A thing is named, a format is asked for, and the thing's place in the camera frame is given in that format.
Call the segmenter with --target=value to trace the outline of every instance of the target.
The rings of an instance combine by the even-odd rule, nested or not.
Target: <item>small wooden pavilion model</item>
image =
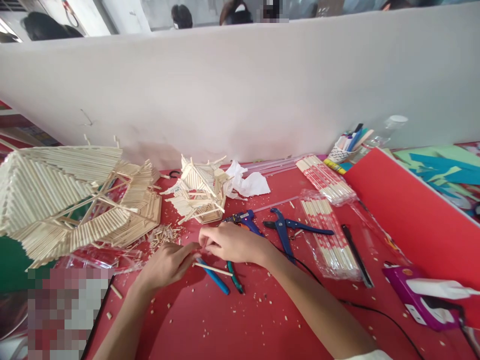
[[[165,201],[171,202],[183,216],[178,224],[191,218],[201,224],[222,218],[226,200],[223,185],[230,179],[225,171],[220,169],[225,157],[214,162],[197,164],[192,159],[188,161],[181,156],[181,177],[174,186],[161,193],[173,194],[172,198]]]
[[[126,247],[160,223],[159,172],[122,149],[59,146],[14,149],[0,166],[0,235],[21,242],[38,268],[97,241]],[[110,192],[123,187],[119,200]],[[88,206],[81,220],[76,209]]]

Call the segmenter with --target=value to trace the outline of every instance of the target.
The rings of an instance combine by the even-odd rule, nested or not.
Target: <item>chopstick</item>
[[[223,271],[223,270],[217,269],[216,267],[204,265],[204,264],[199,263],[199,262],[194,262],[193,265],[194,265],[194,266],[199,266],[199,267],[201,267],[201,268],[205,268],[205,269],[208,269],[208,270],[212,270],[212,271],[217,272],[217,273],[220,273],[220,274],[224,274],[224,275],[228,275],[228,276],[233,276],[233,274],[232,274],[231,272]]]

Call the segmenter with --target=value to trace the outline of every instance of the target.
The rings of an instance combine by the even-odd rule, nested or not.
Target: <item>white tissue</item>
[[[225,171],[228,176],[233,177],[223,185],[223,190],[230,199],[247,201],[247,199],[238,196],[233,190],[236,190],[244,197],[263,195],[270,192],[267,179],[259,172],[253,172],[246,179],[242,179],[242,175],[247,171],[248,169],[241,167],[236,160],[232,161],[230,167]]]

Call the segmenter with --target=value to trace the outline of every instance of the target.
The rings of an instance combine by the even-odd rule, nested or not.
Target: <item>red table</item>
[[[225,216],[248,209],[259,209],[298,196],[301,189],[313,189],[297,169],[267,179],[271,188],[270,194],[255,196],[248,202],[228,199]],[[174,182],[174,179],[160,179],[157,185],[167,189]],[[289,202],[278,205],[277,208],[285,218],[296,220],[300,217],[302,222],[305,222],[305,216],[300,206],[297,206],[298,200],[293,201],[293,204],[295,208]],[[298,235],[292,242],[294,255],[309,266],[337,298],[388,314],[408,334],[425,359],[474,359],[459,330],[437,333],[412,319],[381,271],[384,261],[395,263],[395,255],[373,234],[378,253],[370,254],[362,236],[362,224],[349,206],[336,208],[335,213],[341,223],[350,226],[353,239],[375,287],[367,289],[363,283],[321,278],[303,235]],[[276,216],[268,209],[255,215],[255,222],[260,230],[271,242],[281,247],[276,231],[262,225],[262,221],[275,220]],[[178,214],[172,205],[163,201],[161,223],[176,224],[177,220]],[[182,233],[182,244],[197,241],[201,225],[192,219],[183,226],[186,231]],[[142,245],[145,246],[142,250],[148,248],[146,243]],[[218,268],[226,265],[225,261],[213,256],[204,256],[204,259],[209,265]],[[265,269],[246,263],[236,264],[235,269],[244,286],[244,295],[237,292],[227,276],[220,275],[231,291],[230,295],[224,295],[199,267],[190,269],[181,281],[159,291],[155,302],[148,309],[136,358],[331,359],[292,301]],[[136,276],[137,273],[119,275],[115,278],[114,285],[126,295]],[[91,359],[100,346],[114,323],[123,300],[110,291],[104,302],[105,306],[98,315],[99,323],[86,359]],[[376,339],[379,347],[395,360],[419,359],[405,335],[386,316],[351,306],[347,308]],[[112,320],[108,320],[107,312],[113,315]]]

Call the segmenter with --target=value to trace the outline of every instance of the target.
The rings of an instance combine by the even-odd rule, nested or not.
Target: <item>purple device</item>
[[[382,271],[417,323],[438,332],[460,327],[459,317],[455,313],[443,308],[431,308],[422,295],[410,289],[407,280],[426,278],[421,271],[409,266],[388,267],[383,268]]]

